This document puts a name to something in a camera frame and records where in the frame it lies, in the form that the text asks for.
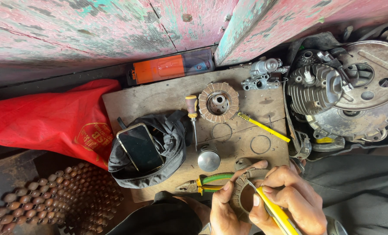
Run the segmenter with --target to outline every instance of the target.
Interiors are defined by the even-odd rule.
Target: black pouch
[[[184,122],[181,118],[186,113],[176,110],[171,115],[150,114],[135,119],[129,126],[144,123],[152,126],[163,133],[163,137],[152,136],[156,150],[164,158],[164,165],[160,168],[141,174],[136,170],[130,158],[124,152],[117,138],[113,140],[110,158],[108,160],[108,171],[116,179],[117,183],[124,188],[141,189],[159,184],[169,178],[185,161],[186,158],[186,133],[192,133],[190,121]]]

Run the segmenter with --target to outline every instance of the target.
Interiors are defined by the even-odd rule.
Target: screwdriver handle
[[[185,104],[187,105],[188,117],[196,118],[197,117],[197,96],[189,95],[185,97]]]

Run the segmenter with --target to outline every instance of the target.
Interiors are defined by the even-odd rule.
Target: phone screen
[[[125,129],[117,138],[140,173],[146,173],[164,164],[144,125]]]

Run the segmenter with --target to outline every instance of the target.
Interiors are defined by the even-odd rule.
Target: red sack
[[[120,90],[117,80],[94,80],[65,93],[0,101],[0,145],[49,150],[107,170],[113,132],[102,94]]]

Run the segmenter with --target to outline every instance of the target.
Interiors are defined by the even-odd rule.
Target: wire
[[[228,140],[232,137],[233,131],[232,131],[232,128],[229,126],[229,124],[227,124],[227,123],[218,123],[218,124],[214,125],[213,128],[212,128],[212,139],[215,139],[215,137],[214,137],[214,135],[213,135],[213,130],[214,130],[214,128],[215,128],[217,125],[219,125],[219,124],[226,124],[226,125],[230,128],[230,136],[229,136],[229,138],[228,138],[227,140],[224,140],[224,141],[218,141],[218,140],[216,140],[217,142],[223,143],[223,142],[228,141]]]
[[[255,136],[255,137],[252,138],[252,140],[250,141],[250,146],[249,146],[249,147],[250,147],[250,149],[252,150],[252,152],[254,152],[254,153],[256,153],[256,154],[264,154],[264,153],[268,152],[268,150],[270,150],[270,148],[271,148],[271,140],[270,140],[270,138],[268,138],[268,136],[264,136],[264,135],[259,135],[259,136],[263,136],[263,137],[265,137],[265,138],[268,139],[268,142],[269,142],[268,149],[265,150],[265,151],[262,152],[262,153],[257,153],[257,152],[255,152],[255,151],[252,149],[252,142],[253,142],[253,140],[254,140],[256,137],[258,137],[258,136]]]

